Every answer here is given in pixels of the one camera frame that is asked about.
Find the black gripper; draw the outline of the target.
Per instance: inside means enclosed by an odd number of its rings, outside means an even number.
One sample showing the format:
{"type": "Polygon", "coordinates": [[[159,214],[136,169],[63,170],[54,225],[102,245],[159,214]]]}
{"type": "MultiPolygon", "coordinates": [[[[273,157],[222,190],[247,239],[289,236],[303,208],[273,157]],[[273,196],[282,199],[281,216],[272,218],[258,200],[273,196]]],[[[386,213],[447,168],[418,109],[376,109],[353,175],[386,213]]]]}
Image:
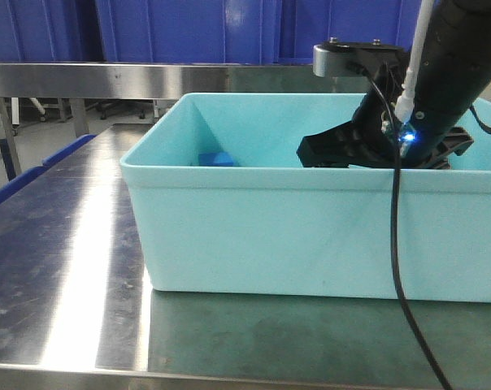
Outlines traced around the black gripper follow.
{"type": "Polygon", "coordinates": [[[352,120],[305,136],[297,149],[304,167],[416,167],[449,170],[449,156],[461,156],[474,140],[455,124],[467,110],[467,93],[454,67],[422,66],[415,108],[404,122],[393,113],[403,65],[385,64],[372,79],[352,120]]]}

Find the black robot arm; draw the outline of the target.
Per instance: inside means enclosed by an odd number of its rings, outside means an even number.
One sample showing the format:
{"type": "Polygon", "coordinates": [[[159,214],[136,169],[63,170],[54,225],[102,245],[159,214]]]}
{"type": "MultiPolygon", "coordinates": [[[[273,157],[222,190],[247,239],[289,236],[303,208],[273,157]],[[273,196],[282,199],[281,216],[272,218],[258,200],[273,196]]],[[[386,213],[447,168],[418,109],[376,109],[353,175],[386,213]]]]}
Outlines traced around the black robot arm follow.
{"type": "Polygon", "coordinates": [[[370,82],[350,121],[303,137],[304,167],[445,169],[471,145],[458,121],[491,82],[491,1],[442,1],[421,53],[330,39],[314,49],[317,76],[370,82]]]}

